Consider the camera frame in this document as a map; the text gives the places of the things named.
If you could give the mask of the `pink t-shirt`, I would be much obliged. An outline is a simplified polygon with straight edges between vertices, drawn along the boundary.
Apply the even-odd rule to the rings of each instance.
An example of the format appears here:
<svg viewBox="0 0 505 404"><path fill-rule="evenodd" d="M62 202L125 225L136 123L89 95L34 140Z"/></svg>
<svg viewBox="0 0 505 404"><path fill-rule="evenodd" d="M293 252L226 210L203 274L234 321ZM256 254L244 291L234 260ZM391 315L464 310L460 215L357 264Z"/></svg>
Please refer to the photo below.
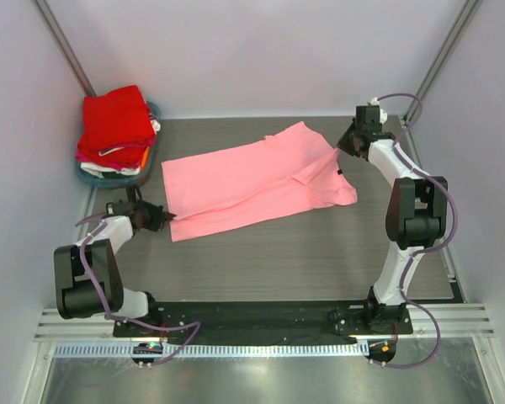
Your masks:
<svg viewBox="0 0 505 404"><path fill-rule="evenodd" d="M353 205L338 149L296 123L261 141L162 163L173 242L309 210Z"/></svg>

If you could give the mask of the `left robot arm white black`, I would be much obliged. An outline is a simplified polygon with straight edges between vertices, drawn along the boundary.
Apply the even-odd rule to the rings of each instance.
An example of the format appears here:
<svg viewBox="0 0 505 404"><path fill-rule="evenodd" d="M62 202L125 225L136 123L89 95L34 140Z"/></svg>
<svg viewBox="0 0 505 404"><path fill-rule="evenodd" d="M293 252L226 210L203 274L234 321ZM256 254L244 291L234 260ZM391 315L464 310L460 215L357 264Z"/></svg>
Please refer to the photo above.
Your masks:
<svg viewBox="0 0 505 404"><path fill-rule="evenodd" d="M152 295L123 286L116 253L139 231L160 231L175 217L160 205L137 200L108 203L104 213L81 220L96 226L82 240L54 251L60 316L69 320L104 315L117 322L152 316Z"/></svg>

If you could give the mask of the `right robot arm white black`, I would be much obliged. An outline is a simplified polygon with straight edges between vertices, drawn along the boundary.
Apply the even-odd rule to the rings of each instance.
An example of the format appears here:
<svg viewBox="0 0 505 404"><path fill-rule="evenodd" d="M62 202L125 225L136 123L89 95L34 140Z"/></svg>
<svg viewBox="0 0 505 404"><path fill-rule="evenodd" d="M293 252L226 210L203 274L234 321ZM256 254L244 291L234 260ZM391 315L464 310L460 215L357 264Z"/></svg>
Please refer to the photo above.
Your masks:
<svg viewBox="0 0 505 404"><path fill-rule="evenodd" d="M338 141L341 151L375 166L391 186L385 214L389 251L363 308L339 313L346 333L388 333L407 321L408 286L422 255L446 231L447 181L422 171L394 135L383 131L385 120L380 106L360 105Z"/></svg>

